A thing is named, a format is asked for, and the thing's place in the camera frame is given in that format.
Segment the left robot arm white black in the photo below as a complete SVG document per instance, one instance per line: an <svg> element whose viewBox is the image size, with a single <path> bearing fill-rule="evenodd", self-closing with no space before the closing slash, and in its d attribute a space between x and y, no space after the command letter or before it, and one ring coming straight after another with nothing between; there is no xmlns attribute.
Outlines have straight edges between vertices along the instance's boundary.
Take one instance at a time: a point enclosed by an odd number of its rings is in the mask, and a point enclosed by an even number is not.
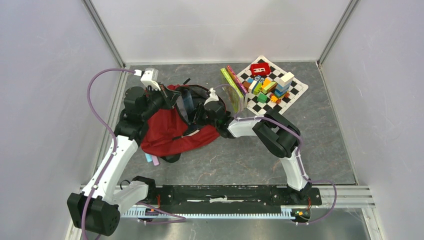
<svg viewBox="0 0 424 240"><path fill-rule="evenodd" d="M160 85L158 89L132 87L125 92L124 109L111 131L112 143L99 168L81 193L71 193L67 206L75 227L98 236L112 235L121 215L133 205L157 200L155 180L135 176L129 185L116 192L116 185L149 130L148 120L159 110L171 110L181 93Z"/></svg>

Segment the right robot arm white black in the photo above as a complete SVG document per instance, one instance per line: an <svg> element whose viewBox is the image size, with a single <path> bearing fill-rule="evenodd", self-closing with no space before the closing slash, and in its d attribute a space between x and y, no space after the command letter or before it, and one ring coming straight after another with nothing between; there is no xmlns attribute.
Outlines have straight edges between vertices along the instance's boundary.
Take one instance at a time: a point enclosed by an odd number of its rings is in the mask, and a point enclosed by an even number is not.
<svg viewBox="0 0 424 240"><path fill-rule="evenodd" d="M200 103L196 107L194 121L198 125L211 125L223 138L257 137L266 149L279 158L287 180L289 199L302 204L309 198L312 183L306 174L300 149L303 140L299 129L270 109L264 115L234 117L217 101Z"/></svg>

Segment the green book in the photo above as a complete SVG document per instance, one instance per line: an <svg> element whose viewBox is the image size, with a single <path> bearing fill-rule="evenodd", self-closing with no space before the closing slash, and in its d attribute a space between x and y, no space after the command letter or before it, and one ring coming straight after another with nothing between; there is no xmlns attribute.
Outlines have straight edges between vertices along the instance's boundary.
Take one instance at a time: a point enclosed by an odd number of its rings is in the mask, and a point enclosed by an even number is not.
<svg viewBox="0 0 424 240"><path fill-rule="evenodd" d="M228 94L230 102L233 106L234 112L239 113L244 109L245 96L239 90L237 84L233 81L226 68L221 68L220 73L222 76L222 84L224 90Z"/></svg>

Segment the red backpack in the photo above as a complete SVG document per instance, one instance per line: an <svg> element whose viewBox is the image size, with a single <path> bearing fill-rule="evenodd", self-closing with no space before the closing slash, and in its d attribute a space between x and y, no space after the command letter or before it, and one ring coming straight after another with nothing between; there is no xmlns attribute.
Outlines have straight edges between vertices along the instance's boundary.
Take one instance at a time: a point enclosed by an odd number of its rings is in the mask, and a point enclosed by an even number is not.
<svg viewBox="0 0 424 240"><path fill-rule="evenodd" d="M156 113L147 112L146 89L140 86L127 89L124 109L114 133L134 140L143 152L174 163L182 153L206 146L220 134L212 125L197 125L194 120L196 107L205 103L209 89L196 84L163 88L177 91L176 105L172 109L159 109ZM195 107L190 114L187 114L183 103L184 89L190 90Z"/></svg>

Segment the pink book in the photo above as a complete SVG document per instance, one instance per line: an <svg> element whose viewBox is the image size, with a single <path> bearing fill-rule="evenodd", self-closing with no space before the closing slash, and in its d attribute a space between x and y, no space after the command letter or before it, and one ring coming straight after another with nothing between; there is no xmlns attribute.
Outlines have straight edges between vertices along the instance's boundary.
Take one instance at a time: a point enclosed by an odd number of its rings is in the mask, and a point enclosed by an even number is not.
<svg viewBox="0 0 424 240"><path fill-rule="evenodd" d="M247 92L245 86L242 84L242 82L237 77L237 74L234 72L233 68L230 65L227 65L226 70L227 70L230 78L232 79L232 81L235 83L235 85L239 89L239 91L245 96L248 92Z"/></svg>

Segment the blue book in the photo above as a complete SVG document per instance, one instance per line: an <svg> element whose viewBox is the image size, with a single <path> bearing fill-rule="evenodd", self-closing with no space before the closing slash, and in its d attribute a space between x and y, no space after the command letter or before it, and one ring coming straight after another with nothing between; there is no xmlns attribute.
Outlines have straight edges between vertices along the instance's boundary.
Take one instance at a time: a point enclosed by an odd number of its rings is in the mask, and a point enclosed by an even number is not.
<svg viewBox="0 0 424 240"><path fill-rule="evenodd" d="M182 100L183 100L183 105L187 114L191 114L195 110L195 106L194 106L194 101L192 98L191 91L189 89L183 90Z"/></svg>

